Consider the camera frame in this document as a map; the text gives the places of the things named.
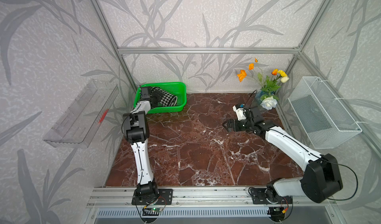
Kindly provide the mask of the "black white knitted scarf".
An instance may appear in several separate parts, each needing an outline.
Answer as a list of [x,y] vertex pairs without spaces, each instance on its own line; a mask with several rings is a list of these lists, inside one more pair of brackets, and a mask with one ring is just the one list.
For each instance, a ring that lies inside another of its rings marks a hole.
[[153,87],[159,93],[158,107],[174,107],[177,104],[178,97],[159,87]]

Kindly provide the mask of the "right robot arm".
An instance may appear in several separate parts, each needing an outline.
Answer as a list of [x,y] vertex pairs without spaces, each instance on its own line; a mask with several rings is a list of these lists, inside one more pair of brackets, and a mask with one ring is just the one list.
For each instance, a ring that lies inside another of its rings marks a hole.
[[305,196],[315,203],[321,203],[343,188],[337,159],[305,146],[282,127],[271,120],[265,120],[257,106],[233,106],[236,119],[223,123],[228,132],[245,131],[260,136],[290,157],[304,172],[302,177],[280,178],[267,184],[264,191],[256,189],[253,195],[276,204],[287,196]]

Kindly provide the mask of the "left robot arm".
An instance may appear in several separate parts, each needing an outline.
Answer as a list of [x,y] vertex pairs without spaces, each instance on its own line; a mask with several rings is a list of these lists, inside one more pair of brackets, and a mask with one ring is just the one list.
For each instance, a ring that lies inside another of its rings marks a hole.
[[136,107],[129,113],[123,114],[122,134],[133,149],[138,184],[135,196],[140,200],[150,200],[158,198],[158,187],[152,172],[148,155],[149,125],[147,113],[151,107],[157,103],[151,87],[140,89],[140,100]]

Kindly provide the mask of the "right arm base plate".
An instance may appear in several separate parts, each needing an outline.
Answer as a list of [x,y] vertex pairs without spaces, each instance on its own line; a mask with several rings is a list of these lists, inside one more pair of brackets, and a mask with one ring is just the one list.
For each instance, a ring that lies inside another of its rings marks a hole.
[[253,204],[293,204],[291,196],[279,196],[272,188],[249,187],[248,193]]

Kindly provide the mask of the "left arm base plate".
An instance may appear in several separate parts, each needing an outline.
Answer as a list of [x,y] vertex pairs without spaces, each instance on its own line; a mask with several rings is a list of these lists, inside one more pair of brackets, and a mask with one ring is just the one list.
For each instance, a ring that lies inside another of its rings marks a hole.
[[156,194],[139,194],[134,191],[132,205],[171,205],[173,189],[159,188]]

